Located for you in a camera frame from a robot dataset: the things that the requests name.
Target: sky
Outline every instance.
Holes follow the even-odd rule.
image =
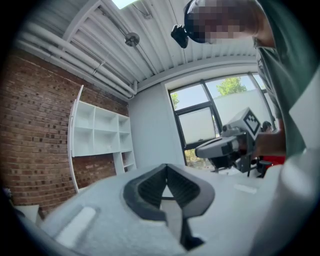
[[[253,75],[253,76],[257,80],[257,82],[260,86],[263,85],[263,81],[261,80],[261,78],[259,77],[258,74]],[[221,82],[223,80],[224,79],[206,82],[206,85],[207,85],[213,99],[221,96],[217,90],[217,85],[221,84]],[[241,76],[241,84],[244,85],[248,91],[256,89],[254,84],[252,83],[252,81],[250,80],[250,78],[247,75]],[[209,99],[207,99],[206,93],[203,90],[201,84],[193,86],[193,87],[189,87],[186,89],[179,90],[176,93],[178,94],[178,100],[179,100],[179,103],[177,104],[176,110],[181,110],[181,109],[193,106],[193,105],[197,105],[197,104],[209,101]]]

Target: glass pane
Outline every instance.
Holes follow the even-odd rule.
[[[185,109],[209,101],[202,84],[178,90],[171,93],[170,96],[174,110]]]
[[[210,171],[215,170],[208,159],[198,158],[194,149],[184,151],[184,155],[186,159],[186,165],[189,167],[197,169],[208,169]]]
[[[257,81],[257,83],[259,84],[261,90],[265,90],[266,86],[265,86],[264,81],[261,79],[260,75],[254,74],[253,77]]]
[[[213,116],[209,107],[179,116],[187,145],[216,138]]]
[[[255,90],[255,86],[247,75],[228,77],[205,82],[213,99],[226,95]]]
[[[230,77],[207,83],[222,125],[227,124],[240,111],[250,108],[260,123],[271,122],[267,106],[247,75]]]

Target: black window frame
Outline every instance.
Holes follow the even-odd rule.
[[[174,89],[168,90],[168,94],[169,94],[169,98],[170,98],[170,102],[171,102],[171,107],[172,107],[172,110],[173,110],[173,113],[174,113],[175,123],[176,123],[177,129],[178,129],[178,134],[179,134],[181,149],[182,149],[182,153],[183,153],[183,158],[184,158],[184,162],[185,162],[186,165],[188,163],[187,163],[185,151],[193,150],[196,147],[198,147],[198,146],[200,146],[200,145],[202,145],[202,144],[204,144],[206,142],[211,141],[212,139],[207,139],[207,140],[202,140],[202,141],[198,141],[198,142],[191,143],[191,144],[186,144],[185,136],[184,136],[184,132],[183,132],[183,129],[182,129],[182,126],[181,126],[181,123],[180,123],[179,116],[185,115],[185,114],[188,114],[188,113],[191,113],[191,112],[194,112],[194,111],[198,111],[198,110],[209,108],[211,110],[212,116],[214,117],[214,120],[212,120],[213,125],[214,125],[214,129],[216,129],[216,126],[217,126],[218,133],[221,134],[221,132],[222,132],[223,125],[222,125],[221,117],[220,117],[220,114],[218,112],[218,109],[217,109],[217,106],[215,104],[215,101],[212,98],[212,95],[211,95],[211,93],[209,91],[209,88],[208,88],[208,86],[206,84],[208,82],[221,80],[221,79],[226,79],[226,78],[248,76],[250,78],[251,82],[253,83],[254,87],[258,91],[262,101],[264,102],[264,105],[267,108],[267,111],[268,111],[268,113],[270,115],[270,119],[273,120],[272,126],[273,126],[273,128],[275,128],[275,122],[274,122],[275,118],[272,116],[272,112],[271,112],[270,106],[269,106],[269,104],[267,102],[267,99],[265,97],[265,93],[267,93],[267,90],[266,89],[261,89],[261,87],[259,86],[258,82],[256,81],[256,79],[253,76],[253,75],[256,75],[256,74],[258,75],[258,73],[256,73],[256,72],[255,73],[246,72],[246,73],[236,73],[236,74],[231,74],[231,75],[217,76],[215,78],[206,79],[206,80],[201,79],[199,81],[196,81],[196,82],[193,82],[193,83],[190,83],[190,84],[187,84],[187,85],[183,85],[183,86],[180,86],[178,88],[174,88]],[[175,110],[174,103],[173,103],[172,98],[171,98],[171,94],[175,93],[175,92],[178,92],[178,91],[181,91],[183,89],[191,88],[191,87],[198,86],[198,85],[202,85],[202,88],[203,88],[203,90],[204,90],[204,92],[206,94],[206,97],[207,97],[208,101],[203,102],[203,103],[199,103],[199,104],[196,104],[196,105],[192,105],[192,106],[189,106],[189,107],[185,107],[185,108],[182,108],[182,109],[179,109],[179,110]]]

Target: shelf compartment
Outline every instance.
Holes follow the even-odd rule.
[[[135,164],[135,158],[132,151],[123,152],[121,155],[124,167],[129,167]]]
[[[118,116],[116,113],[96,107],[94,117],[94,129],[101,131],[117,131]]]
[[[110,154],[118,152],[119,135],[114,131],[94,130],[94,154]]]
[[[94,153],[94,131],[90,128],[74,128],[73,152],[75,157],[90,156]]]
[[[130,172],[130,171],[136,170],[137,167],[136,167],[136,164],[134,163],[134,164],[131,164],[128,167],[126,167],[126,169],[127,169],[128,172]]]
[[[94,127],[95,107],[79,101],[76,115],[74,118],[74,126],[79,128]]]
[[[124,115],[119,115],[119,131],[122,133],[130,133],[130,119]]]
[[[132,150],[132,139],[130,133],[120,133],[120,150],[122,152]]]

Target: window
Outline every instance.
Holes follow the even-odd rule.
[[[260,75],[254,74],[253,77],[257,81],[257,83],[260,86],[261,90],[265,90],[266,89],[266,85],[265,85],[264,81],[262,80],[262,78],[260,77]]]
[[[174,110],[185,109],[209,101],[202,84],[180,89],[170,93],[170,96]]]
[[[187,166],[214,170],[208,159],[196,156],[195,148],[219,137],[222,126],[243,109],[249,107],[261,123],[271,121],[265,104],[270,99],[258,84],[264,88],[259,75],[249,73],[201,80],[169,92]]]
[[[216,138],[216,129],[209,107],[179,115],[179,121],[187,145]]]
[[[227,77],[205,82],[213,99],[234,93],[242,93],[256,90],[247,75]]]
[[[210,93],[203,84],[170,92],[185,162],[198,169],[213,169],[207,159],[195,155],[195,148],[220,136],[221,125]]]
[[[268,109],[248,75],[206,82],[223,125],[245,108],[250,108],[260,123],[271,122]]]

